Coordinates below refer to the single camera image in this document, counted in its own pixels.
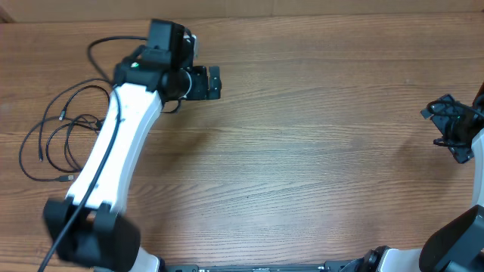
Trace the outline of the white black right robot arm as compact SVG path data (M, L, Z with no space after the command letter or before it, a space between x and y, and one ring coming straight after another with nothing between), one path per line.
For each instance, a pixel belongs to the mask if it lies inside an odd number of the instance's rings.
M463 164L475 160L471 207L436 231L421 249L380 246L362 258L324 263L324 271L480 272L483 270L483 89L467 106L450 94L427 104L420 114L437 127L436 146Z

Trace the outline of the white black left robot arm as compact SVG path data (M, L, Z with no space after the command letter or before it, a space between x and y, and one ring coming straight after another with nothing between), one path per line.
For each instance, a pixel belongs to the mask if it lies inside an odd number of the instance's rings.
M198 41L181 24L154 19L147 37L115 67L105 120L92 152L63 200L43 219L49 255L96 271L164 271L125 216L130 183L147 134L167 102L218 100L217 66L194 64Z

